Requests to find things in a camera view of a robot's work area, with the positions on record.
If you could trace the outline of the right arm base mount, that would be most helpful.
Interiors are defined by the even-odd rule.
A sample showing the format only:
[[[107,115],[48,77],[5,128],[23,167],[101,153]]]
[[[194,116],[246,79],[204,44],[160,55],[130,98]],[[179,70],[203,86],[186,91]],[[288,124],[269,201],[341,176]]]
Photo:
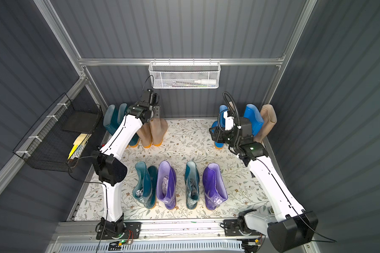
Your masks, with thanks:
[[[247,227],[245,215],[256,211],[256,209],[248,209],[239,213],[236,219],[225,219],[220,223],[220,227],[224,229],[224,233],[227,237],[235,236],[262,236],[262,234],[256,230],[252,230]]]

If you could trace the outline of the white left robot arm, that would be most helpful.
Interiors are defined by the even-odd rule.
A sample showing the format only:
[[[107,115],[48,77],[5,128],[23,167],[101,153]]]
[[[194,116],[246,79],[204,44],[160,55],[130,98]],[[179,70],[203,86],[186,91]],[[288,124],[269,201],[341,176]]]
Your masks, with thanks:
[[[89,156],[98,176],[98,183],[102,185],[105,206],[103,218],[107,222],[117,222],[123,217],[121,188],[128,171],[122,163],[123,153],[137,131],[156,117],[157,110],[158,94],[153,89],[144,90],[140,99],[128,107],[111,139]]]

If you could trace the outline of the dark teal boot back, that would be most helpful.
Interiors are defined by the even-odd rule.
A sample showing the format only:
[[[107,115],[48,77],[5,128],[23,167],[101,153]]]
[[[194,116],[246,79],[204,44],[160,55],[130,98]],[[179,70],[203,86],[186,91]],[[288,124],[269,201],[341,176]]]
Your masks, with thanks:
[[[118,116],[117,116],[117,123],[119,125],[123,124],[124,126],[127,125],[127,118],[126,118],[126,113],[127,113],[127,109],[128,109],[128,105],[126,103],[122,103],[120,106],[119,106],[119,110],[118,110]],[[139,144],[139,136],[138,134],[134,134],[133,137],[131,138],[130,142],[129,142],[129,146],[131,148],[135,148],[137,147]]]
[[[107,132],[113,136],[120,124],[118,123],[118,115],[119,110],[116,108],[114,104],[111,104],[104,115],[103,118],[103,126],[107,130]]]

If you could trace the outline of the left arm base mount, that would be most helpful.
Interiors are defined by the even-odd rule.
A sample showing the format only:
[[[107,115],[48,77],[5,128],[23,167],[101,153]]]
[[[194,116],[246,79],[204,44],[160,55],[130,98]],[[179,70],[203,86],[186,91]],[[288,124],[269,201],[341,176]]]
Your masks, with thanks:
[[[102,218],[95,229],[96,239],[138,239],[141,226],[141,222],[109,222]]]

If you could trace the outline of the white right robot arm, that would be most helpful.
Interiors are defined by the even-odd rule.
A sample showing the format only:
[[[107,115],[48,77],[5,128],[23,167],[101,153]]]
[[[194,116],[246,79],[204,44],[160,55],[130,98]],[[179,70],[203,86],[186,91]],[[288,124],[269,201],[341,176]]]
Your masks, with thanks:
[[[265,147],[253,140],[252,124],[245,117],[224,116],[225,124],[210,128],[212,140],[226,143],[259,181],[270,207],[266,211],[248,209],[239,213],[234,225],[225,225],[231,233],[252,235],[259,233],[269,239],[279,253],[313,241],[318,218],[290,193],[276,172]]]

